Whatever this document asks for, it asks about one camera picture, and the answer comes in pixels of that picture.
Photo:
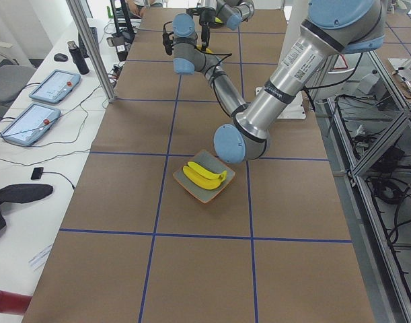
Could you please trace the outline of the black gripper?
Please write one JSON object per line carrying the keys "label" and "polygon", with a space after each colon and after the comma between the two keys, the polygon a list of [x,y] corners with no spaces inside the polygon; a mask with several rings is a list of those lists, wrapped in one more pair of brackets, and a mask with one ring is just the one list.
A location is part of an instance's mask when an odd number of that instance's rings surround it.
{"label": "black gripper", "polygon": [[216,9],[214,7],[201,7],[198,9],[199,24],[201,25],[201,51],[209,47],[210,28],[215,25]]}

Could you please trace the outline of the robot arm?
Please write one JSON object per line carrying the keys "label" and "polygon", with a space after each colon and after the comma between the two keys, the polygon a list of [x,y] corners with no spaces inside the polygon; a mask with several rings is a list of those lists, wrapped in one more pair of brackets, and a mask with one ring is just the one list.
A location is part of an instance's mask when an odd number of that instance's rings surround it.
{"label": "robot arm", "polygon": [[173,19],[172,48],[167,53],[174,56],[177,74],[198,72],[207,79],[231,118],[215,132],[215,152],[224,162],[238,164],[267,151],[270,126],[328,57],[382,46],[386,12],[387,1],[308,1],[300,36],[250,103],[236,90],[217,55],[197,49],[190,14],[179,13]]}
{"label": "robot arm", "polygon": [[200,50],[205,52],[209,47],[211,29],[226,26],[236,30],[242,22],[252,18],[254,12],[253,1],[199,1],[196,13],[201,26]]}

